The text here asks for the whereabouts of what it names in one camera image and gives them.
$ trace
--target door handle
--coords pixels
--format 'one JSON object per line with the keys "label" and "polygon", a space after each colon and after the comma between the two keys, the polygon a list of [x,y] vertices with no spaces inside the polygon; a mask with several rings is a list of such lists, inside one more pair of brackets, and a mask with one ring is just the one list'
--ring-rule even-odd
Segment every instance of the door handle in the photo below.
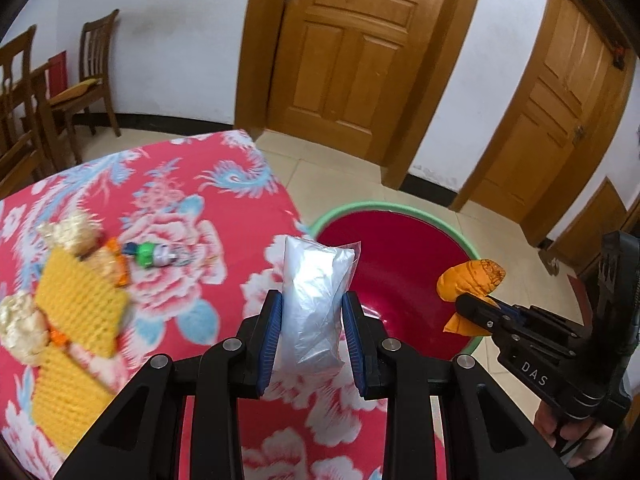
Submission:
{"label": "door handle", "polygon": [[584,131],[584,126],[579,124],[578,126],[575,127],[575,130],[574,130],[574,146],[576,144],[578,144],[578,142],[580,142],[581,140],[584,139],[585,134],[586,134],[586,132]]}

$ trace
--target chair cushion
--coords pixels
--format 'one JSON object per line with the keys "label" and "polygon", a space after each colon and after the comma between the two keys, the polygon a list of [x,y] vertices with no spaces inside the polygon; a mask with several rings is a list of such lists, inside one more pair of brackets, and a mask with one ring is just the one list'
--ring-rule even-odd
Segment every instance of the chair cushion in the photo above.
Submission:
{"label": "chair cushion", "polygon": [[51,99],[49,99],[49,104],[51,106],[55,106],[66,101],[71,101],[71,99],[76,99],[86,94],[89,91],[89,88],[91,88],[97,82],[98,80],[95,78],[85,79],[84,81],[81,81],[78,84],[67,88],[65,91],[60,92],[58,95],[53,96]]}

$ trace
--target white wall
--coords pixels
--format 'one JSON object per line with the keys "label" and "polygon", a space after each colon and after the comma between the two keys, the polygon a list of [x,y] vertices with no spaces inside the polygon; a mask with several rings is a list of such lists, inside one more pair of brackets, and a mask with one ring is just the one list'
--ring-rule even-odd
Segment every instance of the white wall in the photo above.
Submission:
{"label": "white wall", "polygon": [[578,198],[547,235],[556,240],[587,205],[608,176],[622,202],[629,209],[640,193],[640,63],[636,64],[634,80],[629,91],[625,111],[618,129],[600,165],[591,176]]}
{"label": "white wall", "polygon": [[119,8],[111,56],[116,111],[231,124],[247,1],[30,0],[11,33],[38,23],[38,55],[66,50],[73,83],[82,24]]}
{"label": "white wall", "polygon": [[36,23],[38,29],[31,48],[31,67],[36,68],[57,54],[58,1],[29,0],[2,38],[7,43]]}
{"label": "white wall", "polygon": [[478,0],[411,174],[460,190],[520,83],[545,6],[546,0]]}

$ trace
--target hand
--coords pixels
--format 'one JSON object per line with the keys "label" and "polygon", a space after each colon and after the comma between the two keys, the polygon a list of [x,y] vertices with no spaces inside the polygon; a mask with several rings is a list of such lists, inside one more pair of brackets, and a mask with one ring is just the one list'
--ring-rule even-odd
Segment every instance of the hand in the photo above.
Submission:
{"label": "hand", "polygon": [[[574,442],[589,430],[592,423],[592,418],[587,418],[580,422],[569,422],[560,430],[560,436],[569,442]],[[556,445],[556,438],[553,434],[558,427],[558,419],[551,412],[551,408],[544,402],[540,402],[533,425],[551,447]],[[601,423],[596,424],[583,443],[578,446],[566,466],[576,467],[587,462],[587,460],[596,458],[606,449],[612,437],[613,430],[611,428]]]}

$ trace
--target floor tile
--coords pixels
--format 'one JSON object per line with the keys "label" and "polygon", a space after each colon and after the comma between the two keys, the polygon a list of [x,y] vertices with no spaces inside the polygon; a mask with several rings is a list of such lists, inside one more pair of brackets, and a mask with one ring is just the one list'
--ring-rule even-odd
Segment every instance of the floor tile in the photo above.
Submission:
{"label": "floor tile", "polygon": [[491,259],[506,271],[504,280],[493,293],[495,297],[506,303],[529,306],[530,299],[519,261],[511,254],[514,245],[524,246],[526,242],[514,240],[510,235],[464,214],[458,214],[458,221],[463,236],[475,247],[480,258]]}
{"label": "floor tile", "polygon": [[485,345],[486,345],[486,359],[488,370],[492,374],[508,374],[509,371],[507,368],[502,366],[498,362],[498,354],[500,353],[500,349],[494,343],[494,340],[490,337],[485,337]]}
{"label": "floor tile", "polygon": [[298,165],[298,160],[279,153],[262,152],[262,154],[267,159],[273,174],[278,177],[283,186],[287,187]]}
{"label": "floor tile", "polygon": [[299,158],[323,168],[355,175],[376,184],[380,183],[379,166],[321,144],[271,130],[265,130],[256,144],[258,148],[267,152]]}
{"label": "floor tile", "polygon": [[558,276],[560,276],[561,274],[568,274],[569,276],[573,276],[574,278],[576,277],[575,270],[573,270],[567,264],[564,264],[558,261],[558,267],[559,267]]}
{"label": "floor tile", "polygon": [[517,248],[512,258],[520,267],[531,304],[582,322],[578,300],[567,278],[568,267],[561,266],[557,276],[549,275],[538,257],[538,250],[533,247]]}
{"label": "floor tile", "polygon": [[121,128],[121,137],[116,137],[111,128],[97,127],[97,133],[92,136],[87,126],[76,126],[78,133],[78,143],[80,144],[80,152],[82,161],[95,160],[111,153],[139,148],[147,144],[162,142],[163,140],[179,139],[181,136],[174,134],[165,134],[162,132],[147,132],[144,130],[130,130]]}
{"label": "floor tile", "polygon": [[487,355],[486,355],[486,340],[487,339],[489,339],[489,338],[483,337],[482,341],[478,345],[478,348],[476,348],[471,355],[476,359],[476,361],[478,361],[482,365],[482,368],[484,368],[485,370],[488,371],[489,370],[489,364],[487,362]]}
{"label": "floor tile", "polygon": [[495,229],[500,230],[504,234],[511,235],[518,239],[524,240],[524,234],[521,227],[516,222],[499,215],[498,213],[491,211],[475,202],[469,200],[462,206],[460,212],[463,215],[471,216]]}
{"label": "floor tile", "polygon": [[396,204],[415,207],[416,209],[439,218],[440,220],[453,227],[456,231],[460,232],[458,215],[456,215],[452,210],[447,209],[446,207],[435,204],[433,202],[429,202],[428,200],[423,200],[421,198],[418,198],[417,196],[413,196],[402,191],[389,189],[388,187],[385,187],[384,189],[384,196],[386,202],[393,202]]}
{"label": "floor tile", "polygon": [[287,190],[310,226],[331,209],[361,200],[382,200],[383,186],[301,160]]}
{"label": "floor tile", "polygon": [[533,422],[540,405],[540,398],[511,374],[492,374],[492,377],[522,412],[527,415],[527,418]]}

